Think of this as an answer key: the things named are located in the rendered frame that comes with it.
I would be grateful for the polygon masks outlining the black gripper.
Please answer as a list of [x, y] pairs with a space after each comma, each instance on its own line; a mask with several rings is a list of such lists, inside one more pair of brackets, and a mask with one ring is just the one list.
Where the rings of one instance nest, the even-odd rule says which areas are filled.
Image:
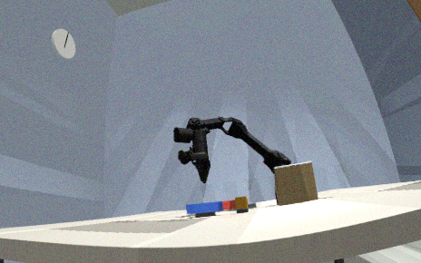
[[[208, 156], [208, 146], [205, 141], [198, 141], [192, 144], [193, 154], [191, 163], [196, 167], [202, 183], [206, 183], [211, 163]], [[196, 162], [193, 162], [196, 161]]]

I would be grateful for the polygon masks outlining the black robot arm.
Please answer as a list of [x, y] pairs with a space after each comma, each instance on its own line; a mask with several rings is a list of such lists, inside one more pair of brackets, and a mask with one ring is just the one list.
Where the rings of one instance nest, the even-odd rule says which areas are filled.
[[[224, 122], [232, 122], [228, 131], [222, 126]], [[245, 141], [255, 152], [264, 157], [264, 164], [267, 165], [274, 174], [274, 168], [278, 166], [290, 165], [292, 160], [289, 160], [282, 152], [278, 150], [268, 149], [263, 143], [257, 140], [248, 132], [247, 127], [241, 120], [229, 118], [214, 118], [208, 120], [200, 120], [199, 118], [190, 118], [186, 128], [174, 127], [173, 140], [174, 142], [190, 143], [198, 141], [207, 142], [206, 134], [213, 129], [221, 129], [229, 136]], [[181, 164], [186, 165], [191, 161], [193, 148], [189, 151], [178, 151], [178, 160]]]

